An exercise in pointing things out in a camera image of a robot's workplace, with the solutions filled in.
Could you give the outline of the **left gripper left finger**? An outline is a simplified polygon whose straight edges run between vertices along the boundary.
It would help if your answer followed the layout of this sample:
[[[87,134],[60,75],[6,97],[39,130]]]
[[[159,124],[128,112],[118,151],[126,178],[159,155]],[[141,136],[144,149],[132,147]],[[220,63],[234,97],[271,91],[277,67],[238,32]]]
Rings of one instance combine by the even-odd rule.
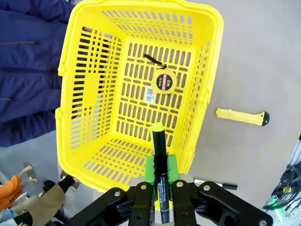
[[[149,226],[154,221],[154,157],[146,158],[145,176],[132,178],[127,191],[114,187],[70,219],[71,226]]]

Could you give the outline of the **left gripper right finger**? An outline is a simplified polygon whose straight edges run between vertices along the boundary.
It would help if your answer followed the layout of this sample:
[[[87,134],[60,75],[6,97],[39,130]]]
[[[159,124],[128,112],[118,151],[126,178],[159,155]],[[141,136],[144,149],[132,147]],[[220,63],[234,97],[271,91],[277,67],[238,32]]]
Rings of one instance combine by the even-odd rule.
[[[174,222],[177,226],[196,226],[196,215],[217,226],[271,226],[273,218],[237,197],[215,182],[194,183],[191,175],[178,172],[174,154],[168,157]]]

